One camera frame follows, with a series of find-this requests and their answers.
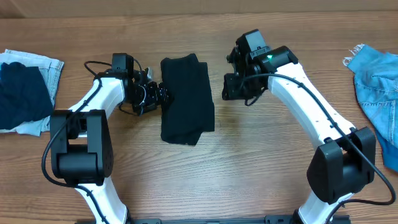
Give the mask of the black t-shirt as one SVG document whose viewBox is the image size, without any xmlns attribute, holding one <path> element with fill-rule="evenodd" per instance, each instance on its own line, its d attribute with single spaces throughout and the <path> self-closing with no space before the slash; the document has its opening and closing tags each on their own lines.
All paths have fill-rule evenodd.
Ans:
<svg viewBox="0 0 398 224">
<path fill-rule="evenodd" d="M 194 146 L 202 133 L 215 130 L 208 64 L 190 54 L 165 58 L 160 67 L 170 96 L 170 103 L 162 108 L 161 139 L 171 144 Z"/>
</svg>

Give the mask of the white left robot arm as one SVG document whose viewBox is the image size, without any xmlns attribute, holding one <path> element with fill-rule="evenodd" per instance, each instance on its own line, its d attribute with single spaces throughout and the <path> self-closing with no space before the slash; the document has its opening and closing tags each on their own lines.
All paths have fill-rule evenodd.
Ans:
<svg viewBox="0 0 398 224">
<path fill-rule="evenodd" d="M 50 141 L 42 156 L 45 178 L 80 193 L 94 223 L 132 223 L 111 178 L 114 157 L 108 118 L 123 103 L 132 104 L 140 116 L 166 99 L 166 90 L 153 81 L 150 68 L 112 68 L 96 74 L 92 88 L 77 104 L 51 116 Z"/>
</svg>

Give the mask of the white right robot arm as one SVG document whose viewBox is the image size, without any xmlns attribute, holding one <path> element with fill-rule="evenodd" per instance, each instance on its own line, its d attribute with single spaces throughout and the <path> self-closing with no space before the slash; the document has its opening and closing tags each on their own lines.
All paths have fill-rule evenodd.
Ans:
<svg viewBox="0 0 398 224">
<path fill-rule="evenodd" d="M 350 223 L 336 217 L 374 180 L 376 138 L 357 129 L 322 97 L 308 79 L 298 58 L 286 46 L 237 45 L 227 56 L 233 73 L 224 76 L 224 100 L 257 100 L 266 90 L 278 97 L 302 125 L 315 153 L 307 169 L 311 188 L 307 201 L 292 215 L 271 215 L 267 223 Z"/>
</svg>

